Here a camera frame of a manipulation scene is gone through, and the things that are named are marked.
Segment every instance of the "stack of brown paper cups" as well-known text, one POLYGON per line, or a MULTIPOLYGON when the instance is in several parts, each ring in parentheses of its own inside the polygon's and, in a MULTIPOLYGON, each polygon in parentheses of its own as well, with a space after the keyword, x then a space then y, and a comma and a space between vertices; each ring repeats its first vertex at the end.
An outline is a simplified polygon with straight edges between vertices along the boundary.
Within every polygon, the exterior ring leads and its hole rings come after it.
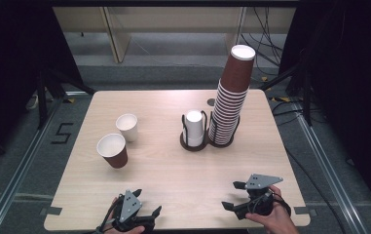
POLYGON ((251 80, 255 51, 244 45, 232 48, 218 84, 209 138, 214 144, 227 145, 236 130, 251 80))

